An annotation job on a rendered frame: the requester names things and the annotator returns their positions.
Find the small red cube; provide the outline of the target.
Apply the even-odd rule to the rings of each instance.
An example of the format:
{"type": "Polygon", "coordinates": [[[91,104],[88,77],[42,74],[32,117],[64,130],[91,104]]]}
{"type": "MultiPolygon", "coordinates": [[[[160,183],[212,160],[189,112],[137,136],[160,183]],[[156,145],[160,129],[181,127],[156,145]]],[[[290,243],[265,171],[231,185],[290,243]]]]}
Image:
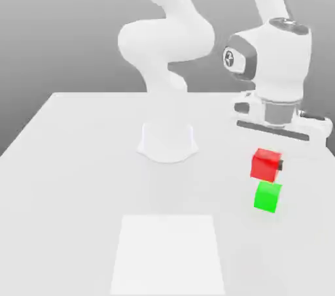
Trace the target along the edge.
{"type": "Polygon", "coordinates": [[[281,156],[279,152],[258,148],[251,160],[250,177],[268,182],[275,182],[281,167],[281,156]]]}

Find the small green cube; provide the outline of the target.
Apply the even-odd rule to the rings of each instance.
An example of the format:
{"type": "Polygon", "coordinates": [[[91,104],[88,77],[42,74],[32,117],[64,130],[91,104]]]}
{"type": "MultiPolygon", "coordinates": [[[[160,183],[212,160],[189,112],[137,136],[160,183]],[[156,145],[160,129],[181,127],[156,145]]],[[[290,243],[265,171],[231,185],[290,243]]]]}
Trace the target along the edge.
{"type": "Polygon", "coordinates": [[[260,181],[255,192],[254,207],[275,213],[281,188],[281,184],[260,181]]]}

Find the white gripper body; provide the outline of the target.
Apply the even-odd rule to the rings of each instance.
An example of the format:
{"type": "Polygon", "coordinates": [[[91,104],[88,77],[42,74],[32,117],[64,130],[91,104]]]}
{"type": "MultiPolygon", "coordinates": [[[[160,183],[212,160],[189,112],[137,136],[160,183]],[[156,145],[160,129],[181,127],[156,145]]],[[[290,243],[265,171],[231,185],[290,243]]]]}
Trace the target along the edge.
{"type": "Polygon", "coordinates": [[[260,121],[236,118],[236,125],[277,140],[286,149],[323,149],[333,130],[332,120],[325,117],[294,117],[282,127],[260,121]]]}

